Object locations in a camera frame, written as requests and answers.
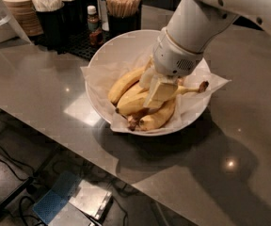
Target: floor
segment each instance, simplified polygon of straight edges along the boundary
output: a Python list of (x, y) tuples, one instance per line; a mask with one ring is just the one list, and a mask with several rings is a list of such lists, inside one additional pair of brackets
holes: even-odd
[(44, 225), (34, 213), (33, 204), (65, 170), (112, 192), (114, 200), (103, 226), (194, 225), (8, 114), (0, 116), (0, 202), (55, 149), (57, 153), (52, 153), (53, 157), (41, 167), (32, 186), (23, 190), (0, 214), (0, 226)]

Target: white bowl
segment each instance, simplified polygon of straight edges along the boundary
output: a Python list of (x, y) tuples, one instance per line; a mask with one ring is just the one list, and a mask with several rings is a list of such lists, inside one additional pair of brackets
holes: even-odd
[[(92, 60), (89, 62), (87, 70), (90, 70), (91, 68), (95, 68), (96, 70), (98, 70), (97, 77), (99, 76), (100, 79), (102, 78), (107, 83), (108, 83), (108, 80), (112, 80), (112, 81), (109, 81), (108, 83), (108, 85), (111, 85), (112, 83), (114, 83), (114, 80), (109, 75), (110, 72), (105, 71), (104, 69), (105, 65), (111, 64), (111, 63), (118, 64), (119, 69), (115, 70), (114, 73), (118, 71), (118, 76), (116, 74), (115, 76), (119, 78), (120, 77), (119, 72), (124, 69), (124, 68), (120, 68), (120, 66), (123, 66), (123, 65), (128, 66), (128, 65), (133, 64), (135, 59), (139, 56), (139, 53), (142, 53), (143, 51), (145, 51), (145, 53), (151, 52), (151, 48), (156, 42), (159, 32), (160, 31), (155, 31), (155, 30), (137, 30), (137, 31), (125, 33), (123, 35), (115, 37), (114, 39), (104, 44), (97, 51), (97, 53), (93, 56)], [(201, 61), (198, 67), (194, 70), (193, 74), (195, 74), (196, 71), (202, 71), (203, 73), (210, 74), (209, 66), (204, 59)], [(204, 75), (202, 76), (194, 75), (194, 79), (196, 80), (195, 85), (197, 85), (197, 82), (198, 82), (197, 80), (202, 82), (205, 78), (208, 78), (208, 77), (204, 77)], [(107, 109), (109, 105), (104, 106), (104, 103), (107, 103), (107, 90), (109, 88), (105, 88), (103, 90), (100, 90), (101, 92), (99, 92), (99, 89), (97, 88), (97, 86), (96, 85), (92, 86), (90, 82), (88, 82), (86, 79), (86, 89), (87, 89), (88, 98), (90, 100), (92, 107), (96, 110), (96, 112), (102, 118), (104, 118), (108, 123), (112, 124), (114, 114), (110, 113), (109, 109)], [(178, 126), (170, 125), (168, 128), (166, 128), (166, 125), (165, 125), (164, 128), (161, 128), (159, 130), (154, 130), (153, 132), (130, 131), (126, 128), (119, 128), (119, 129), (116, 128), (115, 131), (119, 131), (123, 133), (131, 133), (134, 135), (141, 135), (145, 137), (162, 136), (165, 134), (177, 132), (185, 128), (185, 126), (191, 124), (193, 121), (195, 121), (201, 115), (201, 113), (205, 110), (210, 99), (211, 99), (211, 93), (207, 93), (203, 97), (196, 98), (195, 106), (189, 106), (189, 108), (187, 108), (185, 112), (181, 114), (182, 123)]]

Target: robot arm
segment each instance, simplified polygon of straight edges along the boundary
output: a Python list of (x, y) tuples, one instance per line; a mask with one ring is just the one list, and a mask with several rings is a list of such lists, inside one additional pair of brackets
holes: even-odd
[(153, 47), (156, 74), (144, 106), (159, 107), (169, 97), (163, 88), (175, 90), (177, 77), (193, 72), (209, 42), (239, 15), (271, 35), (271, 0), (182, 0)]
[(202, 60), (208, 43), (237, 17), (199, 0), (182, 0), (154, 45), (155, 70), (163, 75), (189, 75)]

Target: gray countertop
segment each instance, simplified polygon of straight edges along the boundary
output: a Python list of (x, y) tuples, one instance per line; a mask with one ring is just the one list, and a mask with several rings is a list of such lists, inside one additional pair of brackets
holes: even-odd
[[(144, 6), (142, 28), (171, 14)], [(0, 44), (0, 108), (198, 225), (271, 225), (271, 38), (232, 26), (205, 59), (231, 82), (167, 136), (113, 133), (88, 100), (88, 61), (21, 40)]]

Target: parchment paper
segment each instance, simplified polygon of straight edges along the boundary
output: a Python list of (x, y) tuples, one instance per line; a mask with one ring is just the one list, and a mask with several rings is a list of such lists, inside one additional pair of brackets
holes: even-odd
[(115, 112), (115, 107), (107, 99), (107, 93), (123, 74), (146, 64), (150, 55), (151, 48), (146, 49), (131, 61), (105, 62), (99, 66), (81, 67), (86, 81), (88, 98), (98, 114), (111, 124), (111, 129), (115, 132), (160, 136), (178, 131), (197, 119), (208, 105), (212, 93), (229, 82), (227, 79), (210, 73), (209, 67), (203, 59), (192, 74), (185, 78), (183, 85), (187, 88), (197, 88), (202, 81), (207, 80), (208, 89), (203, 93), (189, 92), (177, 96), (175, 112), (162, 128), (148, 132), (132, 132), (127, 128), (127, 120)]

